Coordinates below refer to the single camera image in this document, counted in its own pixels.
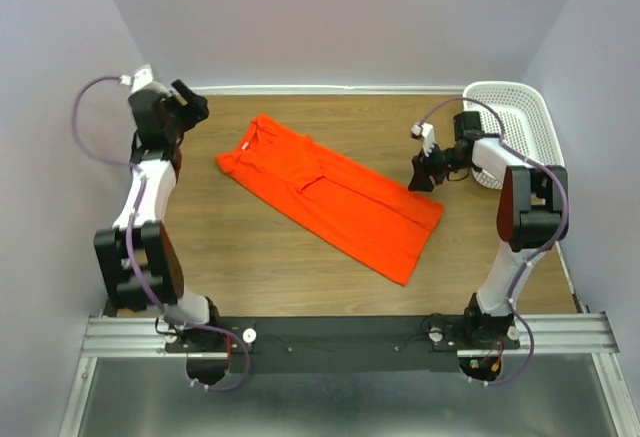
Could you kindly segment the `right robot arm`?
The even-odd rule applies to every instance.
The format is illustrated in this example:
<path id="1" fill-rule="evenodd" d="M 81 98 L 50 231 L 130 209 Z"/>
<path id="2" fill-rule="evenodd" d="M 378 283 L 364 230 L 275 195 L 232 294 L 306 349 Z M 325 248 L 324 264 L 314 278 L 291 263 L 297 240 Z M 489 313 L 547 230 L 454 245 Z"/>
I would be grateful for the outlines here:
<path id="1" fill-rule="evenodd" d="M 450 174 L 488 171 L 501 182 L 496 215 L 500 244 L 493 267 L 460 316 L 432 321 L 432 332 L 463 348 L 486 348 L 508 339 L 519 295 L 535 265 L 568 230 L 568 174 L 561 165 L 545 166 L 509 147 L 503 132 L 487 133 L 477 112 L 454 118 L 452 147 L 442 149 L 434 127 L 415 123 L 411 136 L 421 142 L 411 160 L 412 192 L 431 192 Z"/>

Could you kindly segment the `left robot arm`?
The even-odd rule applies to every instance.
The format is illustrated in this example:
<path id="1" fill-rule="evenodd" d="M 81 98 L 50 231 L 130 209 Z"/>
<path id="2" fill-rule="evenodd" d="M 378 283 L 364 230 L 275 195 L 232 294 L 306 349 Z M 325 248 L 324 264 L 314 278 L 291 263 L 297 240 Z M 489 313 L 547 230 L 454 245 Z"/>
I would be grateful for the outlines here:
<path id="1" fill-rule="evenodd" d="M 156 311 L 171 334 L 209 352 L 221 342 L 218 309 L 188 289 L 164 224 L 182 141 L 208 118 L 208 103 L 181 80 L 165 87 L 152 77 L 133 77 L 128 104 L 136 126 L 126 163 L 131 186 L 113 224 L 93 239 L 107 296 L 117 310 Z"/>

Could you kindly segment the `white perforated basket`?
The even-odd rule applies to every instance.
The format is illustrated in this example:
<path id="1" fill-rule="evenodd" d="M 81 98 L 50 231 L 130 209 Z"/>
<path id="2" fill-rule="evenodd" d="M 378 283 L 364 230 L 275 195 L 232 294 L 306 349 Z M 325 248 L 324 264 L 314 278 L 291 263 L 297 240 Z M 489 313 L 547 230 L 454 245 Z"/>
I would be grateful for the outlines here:
<path id="1" fill-rule="evenodd" d="M 546 101 L 533 87 L 510 81 L 477 81 L 462 94 L 499 114 L 506 143 L 545 165 L 565 165 Z"/>

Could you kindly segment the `orange t-shirt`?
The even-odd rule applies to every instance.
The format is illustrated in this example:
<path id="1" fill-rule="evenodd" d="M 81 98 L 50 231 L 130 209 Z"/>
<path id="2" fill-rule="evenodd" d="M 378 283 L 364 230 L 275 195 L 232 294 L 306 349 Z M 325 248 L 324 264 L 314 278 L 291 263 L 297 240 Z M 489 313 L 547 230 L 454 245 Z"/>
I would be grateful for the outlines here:
<path id="1" fill-rule="evenodd" d="M 275 210 L 402 286 L 444 211 L 265 114 L 215 162 Z"/>

